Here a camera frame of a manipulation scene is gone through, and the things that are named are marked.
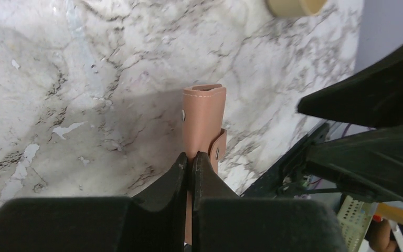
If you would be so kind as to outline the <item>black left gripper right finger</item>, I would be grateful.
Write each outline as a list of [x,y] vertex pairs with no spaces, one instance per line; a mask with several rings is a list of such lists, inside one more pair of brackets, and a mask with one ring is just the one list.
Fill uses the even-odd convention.
[[193,251],[347,251],[334,212],[312,200],[238,196],[208,154],[193,160]]

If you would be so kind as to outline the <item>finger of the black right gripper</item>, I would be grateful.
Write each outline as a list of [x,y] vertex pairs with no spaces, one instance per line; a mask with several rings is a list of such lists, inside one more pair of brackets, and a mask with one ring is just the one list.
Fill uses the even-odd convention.
[[297,111],[371,128],[403,125],[403,45],[353,76],[303,97]]
[[403,125],[312,146],[306,169],[372,202],[403,202]]

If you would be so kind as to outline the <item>tan leather card holder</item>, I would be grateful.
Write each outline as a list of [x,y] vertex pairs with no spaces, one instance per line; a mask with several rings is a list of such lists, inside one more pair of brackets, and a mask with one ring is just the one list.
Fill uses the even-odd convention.
[[[202,189],[209,196],[229,194],[231,189],[218,176],[218,162],[225,155],[227,131],[222,128],[226,102],[226,88],[221,84],[192,86],[183,89],[183,144],[188,168],[201,168]],[[197,161],[197,153],[204,152],[207,160]]]

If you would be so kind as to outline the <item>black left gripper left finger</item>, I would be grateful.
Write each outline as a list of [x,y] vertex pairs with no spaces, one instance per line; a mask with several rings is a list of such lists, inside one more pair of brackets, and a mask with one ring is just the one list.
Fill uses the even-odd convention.
[[183,251],[187,157],[133,197],[17,198],[0,207],[0,251]]

